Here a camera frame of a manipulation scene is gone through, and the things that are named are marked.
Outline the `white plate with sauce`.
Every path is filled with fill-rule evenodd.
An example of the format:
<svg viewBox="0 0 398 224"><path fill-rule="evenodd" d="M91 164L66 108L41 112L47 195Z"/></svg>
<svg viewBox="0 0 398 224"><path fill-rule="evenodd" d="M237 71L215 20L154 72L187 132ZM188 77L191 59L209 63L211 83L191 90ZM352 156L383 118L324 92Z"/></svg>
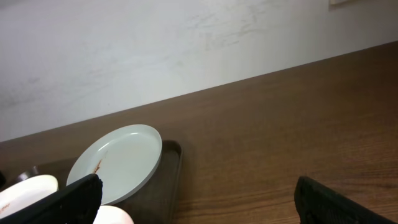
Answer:
<svg viewBox="0 0 398 224"><path fill-rule="evenodd" d="M1 218L38 202L58 190L52 175L38 175L14 184L1 192Z"/></svg>

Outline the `pale green plate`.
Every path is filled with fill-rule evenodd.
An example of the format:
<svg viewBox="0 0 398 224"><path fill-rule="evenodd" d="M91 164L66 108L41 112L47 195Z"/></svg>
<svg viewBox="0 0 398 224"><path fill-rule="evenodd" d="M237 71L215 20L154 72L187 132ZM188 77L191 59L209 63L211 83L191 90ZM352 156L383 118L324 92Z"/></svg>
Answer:
<svg viewBox="0 0 398 224"><path fill-rule="evenodd" d="M88 174L103 183L101 203L113 205L135 194L153 176L160 164L162 138L148 125L125 126L99 138L72 166L67 185Z"/></svg>

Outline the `cream white plate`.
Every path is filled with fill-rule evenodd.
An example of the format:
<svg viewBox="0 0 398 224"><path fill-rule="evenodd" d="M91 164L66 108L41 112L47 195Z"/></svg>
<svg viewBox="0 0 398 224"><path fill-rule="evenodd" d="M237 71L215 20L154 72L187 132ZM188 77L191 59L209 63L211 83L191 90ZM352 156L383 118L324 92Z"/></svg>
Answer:
<svg viewBox="0 0 398 224"><path fill-rule="evenodd" d="M134 224L132 218L124 210L102 205L99 207L93 224Z"/></svg>

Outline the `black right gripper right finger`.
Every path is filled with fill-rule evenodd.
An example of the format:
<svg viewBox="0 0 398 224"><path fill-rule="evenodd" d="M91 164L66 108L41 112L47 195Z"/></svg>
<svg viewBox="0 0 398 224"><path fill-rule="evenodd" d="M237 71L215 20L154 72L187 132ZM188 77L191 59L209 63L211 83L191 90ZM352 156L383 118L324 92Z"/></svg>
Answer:
<svg viewBox="0 0 398 224"><path fill-rule="evenodd" d="M300 224L396 224L307 176L294 192Z"/></svg>

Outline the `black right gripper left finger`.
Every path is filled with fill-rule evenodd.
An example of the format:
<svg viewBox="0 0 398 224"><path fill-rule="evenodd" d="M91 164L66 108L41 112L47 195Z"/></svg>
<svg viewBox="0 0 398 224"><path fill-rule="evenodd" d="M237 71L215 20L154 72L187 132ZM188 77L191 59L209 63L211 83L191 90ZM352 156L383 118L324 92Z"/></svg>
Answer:
<svg viewBox="0 0 398 224"><path fill-rule="evenodd" d="M92 224L103 195L103 183L89 174L49 196L1 219L1 224Z"/></svg>

